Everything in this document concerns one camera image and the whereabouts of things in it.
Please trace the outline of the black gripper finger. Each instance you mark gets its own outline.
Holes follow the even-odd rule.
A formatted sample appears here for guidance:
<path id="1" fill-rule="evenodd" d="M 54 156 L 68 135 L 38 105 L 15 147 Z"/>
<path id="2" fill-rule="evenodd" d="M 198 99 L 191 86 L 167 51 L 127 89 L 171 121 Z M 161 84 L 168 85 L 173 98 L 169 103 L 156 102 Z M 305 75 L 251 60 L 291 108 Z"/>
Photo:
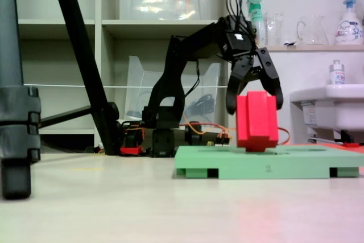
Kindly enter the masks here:
<path id="1" fill-rule="evenodd" d="M 251 73 L 253 62 L 252 57 L 241 57 L 231 70 L 226 91 L 226 110 L 229 114 L 235 113 L 237 96 L 241 94 L 247 83 L 254 80 Z"/>
<path id="2" fill-rule="evenodd" d="M 267 91 L 271 96 L 275 96 L 276 98 L 276 109 L 280 110 L 283 106 L 283 93 L 280 86 L 280 80 L 278 73 L 274 67 L 271 56 L 268 52 L 268 49 L 259 48 L 256 51 L 256 55 L 260 61 L 261 70 L 258 73 L 259 79 L 261 81 L 262 87 L 265 91 Z"/>

